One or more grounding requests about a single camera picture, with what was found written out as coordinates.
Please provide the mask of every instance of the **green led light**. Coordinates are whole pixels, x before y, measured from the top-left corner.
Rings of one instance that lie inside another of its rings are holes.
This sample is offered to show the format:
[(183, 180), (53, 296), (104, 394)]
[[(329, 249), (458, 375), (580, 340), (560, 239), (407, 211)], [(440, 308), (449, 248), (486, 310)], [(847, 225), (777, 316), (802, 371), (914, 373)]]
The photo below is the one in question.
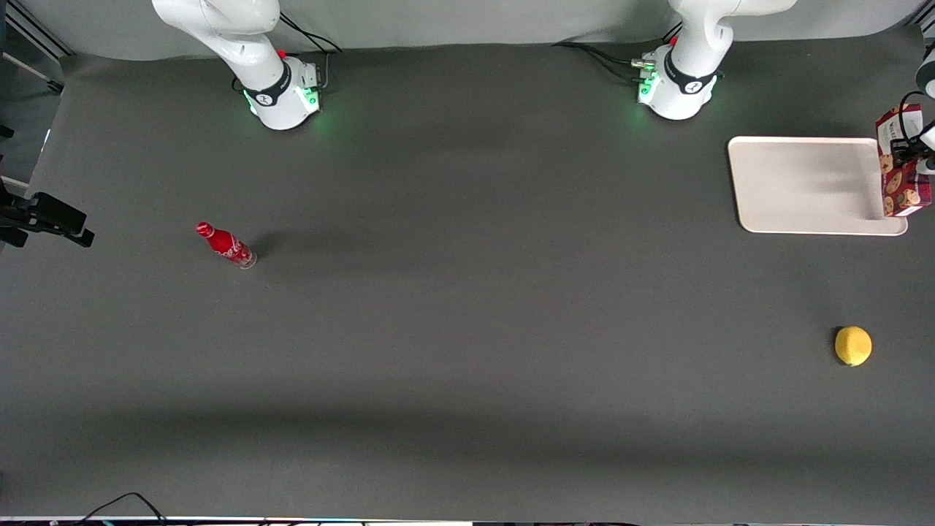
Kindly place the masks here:
[(649, 104), (650, 99), (653, 98), (653, 93), (655, 93), (655, 86), (659, 82), (659, 74), (653, 72), (649, 79), (645, 79), (642, 82), (640, 87), (640, 94), (637, 95), (637, 102), (641, 104)]
[(250, 99), (250, 96), (247, 95), (247, 90), (243, 91), (243, 97), (247, 99), (247, 104), (250, 105), (250, 113), (256, 115), (256, 108), (253, 107), (253, 101)]

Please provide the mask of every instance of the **red bottle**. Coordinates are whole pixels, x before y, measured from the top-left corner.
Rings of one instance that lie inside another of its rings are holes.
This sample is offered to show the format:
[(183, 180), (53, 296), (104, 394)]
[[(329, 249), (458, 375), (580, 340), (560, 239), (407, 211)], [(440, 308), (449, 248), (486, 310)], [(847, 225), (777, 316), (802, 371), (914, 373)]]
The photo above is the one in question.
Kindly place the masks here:
[(231, 263), (238, 264), (242, 269), (249, 269), (253, 266), (253, 263), (256, 263), (256, 254), (230, 232), (218, 230), (204, 222), (198, 223), (194, 230), (198, 232), (199, 236), (208, 239), (208, 244), (214, 252)]

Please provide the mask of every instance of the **red cookie box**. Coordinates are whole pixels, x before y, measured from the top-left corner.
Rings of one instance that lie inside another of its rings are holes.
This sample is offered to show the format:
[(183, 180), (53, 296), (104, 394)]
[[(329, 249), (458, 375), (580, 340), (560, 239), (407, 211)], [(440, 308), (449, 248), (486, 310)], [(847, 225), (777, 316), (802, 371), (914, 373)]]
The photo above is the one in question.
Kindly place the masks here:
[[(906, 133), (912, 137), (922, 133), (922, 107), (907, 104), (902, 110), (902, 121), (906, 124)], [(899, 126), (899, 108), (893, 108), (877, 121), (877, 154), (880, 155), (880, 174), (882, 179), (893, 169), (893, 151), (890, 142), (903, 139)]]
[(932, 204), (928, 175), (916, 173), (915, 159), (884, 176), (883, 212), (886, 216), (904, 217)]
[[(922, 107), (918, 104), (903, 106), (902, 121), (910, 137), (922, 132)], [(890, 142), (903, 139), (899, 125), (899, 108), (893, 108), (880, 118), (877, 126), (877, 153), (880, 156), (880, 172), (883, 187), (883, 212), (887, 217), (904, 217), (932, 202), (928, 175), (916, 173), (919, 159), (910, 161), (900, 168), (893, 167), (893, 152)]]

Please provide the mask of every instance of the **gray table surface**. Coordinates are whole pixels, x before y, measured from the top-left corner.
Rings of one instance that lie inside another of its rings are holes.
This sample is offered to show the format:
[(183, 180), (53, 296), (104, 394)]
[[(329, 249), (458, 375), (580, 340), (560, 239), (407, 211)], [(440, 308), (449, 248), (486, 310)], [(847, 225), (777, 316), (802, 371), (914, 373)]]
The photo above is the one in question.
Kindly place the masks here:
[(935, 212), (750, 234), (726, 159), (872, 137), (920, 49), (739, 43), (683, 123), (579, 51), (348, 52), (288, 132), (219, 61), (66, 63), (33, 189), (97, 239), (0, 257), (0, 513), (935, 523)]

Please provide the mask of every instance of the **white tray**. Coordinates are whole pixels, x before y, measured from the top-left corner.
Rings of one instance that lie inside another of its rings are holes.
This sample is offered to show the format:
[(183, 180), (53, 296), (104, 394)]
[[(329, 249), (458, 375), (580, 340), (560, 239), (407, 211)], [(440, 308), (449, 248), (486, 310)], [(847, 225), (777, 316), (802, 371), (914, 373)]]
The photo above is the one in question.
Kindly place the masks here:
[(735, 137), (727, 144), (741, 225), (751, 232), (898, 236), (885, 217), (875, 139)]

